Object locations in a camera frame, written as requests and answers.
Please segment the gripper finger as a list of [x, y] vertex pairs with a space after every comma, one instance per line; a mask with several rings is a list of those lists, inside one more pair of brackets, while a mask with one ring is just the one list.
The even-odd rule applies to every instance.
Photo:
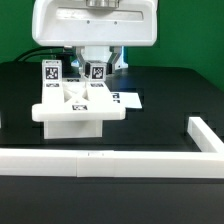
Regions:
[[110, 46], [109, 47], [110, 57], [106, 63], [106, 74], [113, 74], [115, 72], [115, 64], [121, 56], [121, 46]]
[[85, 48], [84, 47], [76, 47], [75, 54], [77, 56], [77, 60], [82, 69], [82, 75], [86, 75], [86, 60], [84, 59]]

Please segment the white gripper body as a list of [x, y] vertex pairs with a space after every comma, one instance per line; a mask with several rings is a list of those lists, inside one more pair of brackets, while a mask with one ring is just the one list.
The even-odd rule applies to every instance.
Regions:
[[158, 0], [36, 0], [32, 37], [42, 46], [151, 46]]

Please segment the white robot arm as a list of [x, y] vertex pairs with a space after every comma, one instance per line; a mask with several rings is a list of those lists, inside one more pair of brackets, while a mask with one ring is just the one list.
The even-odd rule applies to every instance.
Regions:
[[115, 63], [124, 46], [156, 42], [157, 8], [158, 0], [36, 0], [32, 37], [75, 48], [80, 62]]

